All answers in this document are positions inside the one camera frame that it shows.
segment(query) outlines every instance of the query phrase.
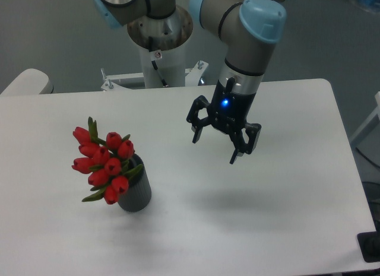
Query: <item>green leaf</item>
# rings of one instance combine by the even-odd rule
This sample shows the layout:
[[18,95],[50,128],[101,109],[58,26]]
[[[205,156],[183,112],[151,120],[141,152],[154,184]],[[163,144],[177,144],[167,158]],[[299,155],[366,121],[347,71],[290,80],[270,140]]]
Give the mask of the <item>green leaf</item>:
[[92,142],[95,142],[96,144],[101,144],[101,145],[104,145],[104,146],[106,146],[106,141],[104,141],[104,140],[102,140],[101,138],[93,138],[93,137],[91,137],[91,140],[92,140]]
[[124,142],[124,141],[128,140],[130,137],[131,137],[131,135],[126,135],[125,137],[122,138],[121,141]]
[[127,160],[124,160],[122,163],[121,163],[121,167],[124,168],[124,167],[128,167],[129,165],[129,159]]
[[91,126],[93,125],[94,120],[91,117],[88,117],[88,130],[90,130]]
[[98,164],[98,165],[90,166],[88,169],[91,172],[95,172],[95,171],[98,171],[98,170],[100,170],[102,168],[104,168],[104,165]]
[[82,200],[82,202],[93,202],[93,201],[98,201],[98,200],[102,199],[104,196],[104,192],[105,192],[106,188],[107,187],[104,187],[101,190],[97,191],[96,193],[94,193],[88,197],[85,197]]
[[139,164],[138,166],[136,166],[135,168],[131,169],[131,170],[128,170],[127,172],[125,172],[123,175],[125,177],[127,177],[129,180],[133,179],[136,175],[138,175],[140,173],[140,171],[144,168],[144,166],[142,164]]
[[108,185],[109,185],[109,184],[106,183],[106,184],[104,184],[104,185],[94,186],[94,187],[92,187],[92,188],[90,189],[90,191],[98,191],[98,190],[101,190],[101,189],[103,189],[103,188],[106,188]]

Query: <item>red tulip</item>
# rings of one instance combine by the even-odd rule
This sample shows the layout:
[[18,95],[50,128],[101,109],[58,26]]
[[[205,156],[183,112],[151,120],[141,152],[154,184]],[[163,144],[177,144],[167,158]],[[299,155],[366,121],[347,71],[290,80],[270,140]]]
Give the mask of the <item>red tulip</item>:
[[122,138],[117,132],[110,132],[107,134],[106,144],[110,150],[117,150],[121,145]]
[[79,146],[79,151],[84,156],[93,157],[98,148],[99,144],[95,144],[93,142],[84,142]]
[[108,186],[104,194],[104,200],[106,200],[109,205],[112,205],[119,200],[119,195],[113,190],[112,186]]
[[81,157],[81,158],[76,158],[74,160],[74,165],[72,165],[71,167],[74,169],[74,170],[77,170],[79,171],[80,173],[83,173],[83,174],[89,174],[91,173],[90,169],[88,169],[89,167],[95,165],[94,164],[94,161],[89,158],[89,157]]
[[110,154],[106,147],[99,147],[94,153],[93,160],[95,164],[104,165],[109,160]]
[[119,194],[123,194],[128,190],[129,182],[128,179],[124,176],[118,176],[112,179],[112,188]]
[[121,162],[116,157],[110,158],[104,165],[107,174],[115,176],[121,171]]
[[108,179],[109,175],[106,171],[104,169],[99,169],[88,177],[88,184],[93,186],[102,186],[108,182]]
[[135,153],[135,150],[130,140],[124,141],[118,149],[118,156],[120,158],[129,159],[133,156],[133,153]]
[[85,142],[91,142],[90,133],[88,130],[84,128],[78,126],[75,128],[75,131],[72,132],[72,134],[80,144],[84,144]]

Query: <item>black cable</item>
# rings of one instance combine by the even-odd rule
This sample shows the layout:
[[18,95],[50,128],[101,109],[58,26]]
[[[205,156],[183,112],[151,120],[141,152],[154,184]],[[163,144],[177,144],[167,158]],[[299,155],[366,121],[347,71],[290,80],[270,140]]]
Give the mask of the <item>black cable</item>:
[[365,159],[367,160],[371,165],[375,166],[377,169],[380,169],[380,165],[374,163],[371,159],[369,159],[368,157],[366,157],[361,151],[360,149],[358,148],[355,148],[356,151]]
[[[152,52],[153,51],[153,38],[152,37],[148,37],[148,40],[149,40],[148,41],[148,50],[149,50],[149,52]],[[168,87],[169,85],[167,84],[167,82],[165,81],[165,79],[162,77],[162,74],[159,71],[159,67],[156,64],[156,61],[152,61],[152,66],[153,66],[154,70],[157,72],[157,74],[159,75],[161,83],[162,83],[162,86],[163,87]]]

